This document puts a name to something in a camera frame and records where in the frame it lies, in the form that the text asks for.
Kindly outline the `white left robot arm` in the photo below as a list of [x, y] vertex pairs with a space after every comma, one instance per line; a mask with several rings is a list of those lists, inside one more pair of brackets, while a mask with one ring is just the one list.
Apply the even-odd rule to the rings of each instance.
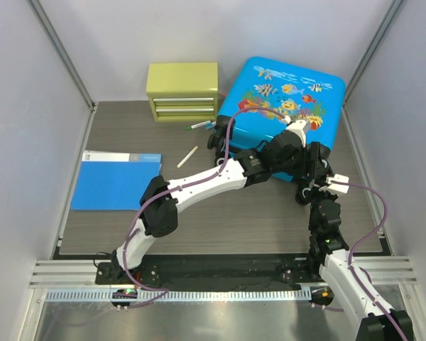
[[158, 238], [178, 227], [178, 215], [214, 195], [266, 182], [275, 173], [294, 178], [317, 178], [327, 173], [330, 148], [319, 142], [304, 144], [285, 130], [256, 148], [242, 149], [219, 166], [177, 180], [153, 178], [141, 198], [124, 243], [111, 255], [111, 274], [122, 284], [136, 277], [143, 256]]

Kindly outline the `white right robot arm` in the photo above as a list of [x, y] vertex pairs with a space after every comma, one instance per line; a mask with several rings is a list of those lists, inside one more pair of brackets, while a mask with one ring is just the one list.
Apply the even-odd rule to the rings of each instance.
[[333, 200], [311, 203], [307, 275], [331, 288], [356, 329], [356, 340], [414, 340], [407, 312], [396, 310], [386, 301], [356, 264], [339, 231], [340, 213], [340, 204]]

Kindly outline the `blue suitcase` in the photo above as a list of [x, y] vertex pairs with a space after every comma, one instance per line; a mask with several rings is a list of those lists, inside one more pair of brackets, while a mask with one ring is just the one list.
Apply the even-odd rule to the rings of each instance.
[[[332, 150], [339, 125], [344, 81], [333, 75], [262, 57], [249, 58], [219, 110], [207, 147], [215, 151], [215, 166], [242, 149], [256, 148], [285, 130], [304, 144], [319, 142]], [[328, 169], [315, 180], [286, 173], [273, 176], [297, 183], [301, 205], [337, 200], [347, 193], [348, 178]]]

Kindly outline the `blue white box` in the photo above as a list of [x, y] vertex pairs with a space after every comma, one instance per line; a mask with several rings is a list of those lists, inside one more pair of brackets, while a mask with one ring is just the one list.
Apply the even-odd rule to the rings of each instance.
[[138, 210], [150, 181], [160, 174], [159, 153], [84, 151], [70, 208]]

